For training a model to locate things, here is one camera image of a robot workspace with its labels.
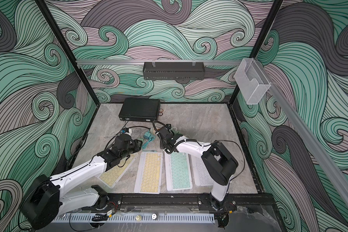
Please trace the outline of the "teal charger plug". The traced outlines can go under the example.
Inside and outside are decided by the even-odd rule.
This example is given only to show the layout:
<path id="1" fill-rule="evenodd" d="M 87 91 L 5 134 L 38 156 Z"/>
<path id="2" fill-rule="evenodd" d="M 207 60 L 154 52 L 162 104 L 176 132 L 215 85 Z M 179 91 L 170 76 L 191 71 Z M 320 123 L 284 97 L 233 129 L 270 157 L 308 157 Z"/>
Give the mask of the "teal charger plug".
<path id="1" fill-rule="evenodd" d="M 145 132 L 143 138 L 146 140 L 149 140 L 151 136 L 152 136 L 151 132 L 147 131 L 147 132 Z"/>

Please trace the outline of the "yellow wireless keyboard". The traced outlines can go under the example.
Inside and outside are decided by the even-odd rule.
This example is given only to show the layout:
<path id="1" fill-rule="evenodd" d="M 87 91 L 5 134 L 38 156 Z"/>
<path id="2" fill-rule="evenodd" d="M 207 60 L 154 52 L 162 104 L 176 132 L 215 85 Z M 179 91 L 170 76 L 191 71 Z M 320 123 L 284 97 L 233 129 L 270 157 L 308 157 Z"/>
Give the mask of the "yellow wireless keyboard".
<path id="1" fill-rule="evenodd" d="M 117 166 L 102 173 L 98 179 L 112 189 L 121 180 L 137 157 L 138 154 L 132 154 L 129 158 L 124 158 Z"/>
<path id="2" fill-rule="evenodd" d="M 162 152 L 142 152 L 139 158 L 134 193 L 160 194 L 162 167 Z"/>

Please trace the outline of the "green wireless keyboard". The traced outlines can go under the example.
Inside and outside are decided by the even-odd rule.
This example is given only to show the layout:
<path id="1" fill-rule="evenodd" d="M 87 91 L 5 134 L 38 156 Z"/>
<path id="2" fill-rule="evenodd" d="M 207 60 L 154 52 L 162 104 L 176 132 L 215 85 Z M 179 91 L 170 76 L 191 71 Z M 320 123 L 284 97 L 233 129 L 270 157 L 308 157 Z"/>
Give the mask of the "green wireless keyboard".
<path id="1" fill-rule="evenodd" d="M 168 191 L 192 189 L 192 177 L 187 153 L 164 154 Z"/>

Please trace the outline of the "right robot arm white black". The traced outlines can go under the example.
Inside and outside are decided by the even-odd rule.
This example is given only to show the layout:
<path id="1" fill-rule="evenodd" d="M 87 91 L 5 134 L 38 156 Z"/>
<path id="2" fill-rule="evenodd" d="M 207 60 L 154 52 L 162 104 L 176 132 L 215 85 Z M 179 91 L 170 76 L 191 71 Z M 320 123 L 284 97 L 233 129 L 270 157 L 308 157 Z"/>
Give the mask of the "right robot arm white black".
<path id="1" fill-rule="evenodd" d="M 161 128 L 153 129 L 160 140 L 160 145 L 167 154 L 186 153 L 202 160 L 214 184 L 211 190 L 211 200 L 214 203 L 224 202 L 231 179 L 236 173 L 238 161 L 220 141 L 212 143 L 199 142 L 189 139 L 180 133 L 175 133 L 170 125 L 159 123 Z"/>

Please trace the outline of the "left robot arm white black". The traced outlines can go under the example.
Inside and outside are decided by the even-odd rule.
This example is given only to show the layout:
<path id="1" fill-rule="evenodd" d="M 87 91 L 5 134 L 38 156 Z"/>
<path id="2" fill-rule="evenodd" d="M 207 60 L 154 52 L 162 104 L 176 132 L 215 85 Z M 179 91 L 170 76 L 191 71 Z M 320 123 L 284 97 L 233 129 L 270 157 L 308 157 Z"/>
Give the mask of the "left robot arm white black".
<path id="1" fill-rule="evenodd" d="M 32 229 L 39 230 L 57 216 L 79 208 L 105 209 L 108 194 L 100 186 L 93 185 L 79 192 L 71 190 L 118 166 L 122 159 L 139 152 L 142 144 L 142 141 L 133 140 L 129 134 L 124 133 L 116 137 L 111 148 L 99 152 L 89 161 L 51 177 L 40 175 L 27 190 L 20 204 L 20 212 Z"/>

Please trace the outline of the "black computer box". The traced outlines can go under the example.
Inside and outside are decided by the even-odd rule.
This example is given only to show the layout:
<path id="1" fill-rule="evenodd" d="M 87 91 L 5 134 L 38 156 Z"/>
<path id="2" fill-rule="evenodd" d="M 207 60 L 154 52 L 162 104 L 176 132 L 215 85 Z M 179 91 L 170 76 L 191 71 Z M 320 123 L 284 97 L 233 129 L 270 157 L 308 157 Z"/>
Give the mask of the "black computer box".
<path id="1" fill-rule="evenodd" d="M 121 121 L 153 122 L 158 120 L 160 100 L 126 98 L 119 119 Z"/>

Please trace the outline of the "white wireless keyboard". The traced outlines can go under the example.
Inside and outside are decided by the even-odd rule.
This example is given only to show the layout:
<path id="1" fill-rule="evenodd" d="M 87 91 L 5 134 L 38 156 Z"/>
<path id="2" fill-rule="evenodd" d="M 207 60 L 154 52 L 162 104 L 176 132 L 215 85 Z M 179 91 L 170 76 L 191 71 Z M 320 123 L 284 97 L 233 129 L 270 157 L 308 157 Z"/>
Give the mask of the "white wireless keyboard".
<path id="1" fill-rule="evenodd" d="M 201 158 L 190 156 L 192 162 L 192 171 L 194 174 L 195 185 L 199 187 L 212 186 L 213 179 L 211 178 L 206 166 Z"/>

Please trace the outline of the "black wall shelf tray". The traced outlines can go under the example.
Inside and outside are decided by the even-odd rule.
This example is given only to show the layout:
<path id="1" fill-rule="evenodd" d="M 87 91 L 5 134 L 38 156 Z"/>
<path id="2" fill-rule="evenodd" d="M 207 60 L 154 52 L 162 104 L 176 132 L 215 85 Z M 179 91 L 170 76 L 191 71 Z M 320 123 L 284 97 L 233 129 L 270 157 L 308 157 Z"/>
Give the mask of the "black wall shelf tray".
<path id="1" fill-rule="evenodd" d="M 145 62 L 145 80 L 203 80 L 205 66 L 202 62 Z"/>

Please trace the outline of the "aluminium wall rail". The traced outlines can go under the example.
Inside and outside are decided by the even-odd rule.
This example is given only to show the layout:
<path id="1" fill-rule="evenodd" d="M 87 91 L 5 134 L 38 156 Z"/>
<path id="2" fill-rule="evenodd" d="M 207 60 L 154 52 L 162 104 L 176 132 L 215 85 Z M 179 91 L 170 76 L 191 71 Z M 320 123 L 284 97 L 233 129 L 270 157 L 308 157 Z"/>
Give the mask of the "aluminium wall rail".
<path id="1" fill-rule="evenodd" d="M 155 66 L 156 63 L 203 63 L 204 66 L 238 66 L 242 60 L 91 60 L 91 59 L 82 59 L 76 60 L 78 66 L 86 65 L 144 65 L 145 62 L 150 62 Z"/>

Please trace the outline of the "clear acrylic wall holder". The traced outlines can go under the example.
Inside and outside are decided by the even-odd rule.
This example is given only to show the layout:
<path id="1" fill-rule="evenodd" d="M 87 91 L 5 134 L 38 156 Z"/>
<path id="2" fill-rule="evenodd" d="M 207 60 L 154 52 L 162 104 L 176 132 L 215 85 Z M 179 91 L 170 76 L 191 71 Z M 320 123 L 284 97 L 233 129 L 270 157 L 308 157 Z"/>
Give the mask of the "clear acrylic wall holder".
<path id="1" fill-rule="evenodd" d="M 234 75 L 248 105 L 256 105 L 271 87 L 263 65 L 252 58 L 243 59 Z"/>

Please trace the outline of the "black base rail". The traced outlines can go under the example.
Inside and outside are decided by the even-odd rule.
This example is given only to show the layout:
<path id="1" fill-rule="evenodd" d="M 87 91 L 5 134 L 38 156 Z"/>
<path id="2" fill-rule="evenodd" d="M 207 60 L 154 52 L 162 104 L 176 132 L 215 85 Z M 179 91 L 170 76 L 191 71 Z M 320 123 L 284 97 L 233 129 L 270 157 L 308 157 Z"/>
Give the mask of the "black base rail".
<path id="1" fill-rule="evenodd" d="M 216 203 L 209 193 L 164 193 L 164 194 L 136 194 L 136 193 L 108 193 L 104 201 L 105 206 L 80 206 L 77 209 L 91 211 L 106 211 L 112 208 L 128 210 L 142 207 L 186 207 L 199 211 L 222 212 L 236 211 L 239 206 L 247 208 L 271 208 L 277 210 L 276 202 L 271 194 L 228 194 L 222 203 Z"/>

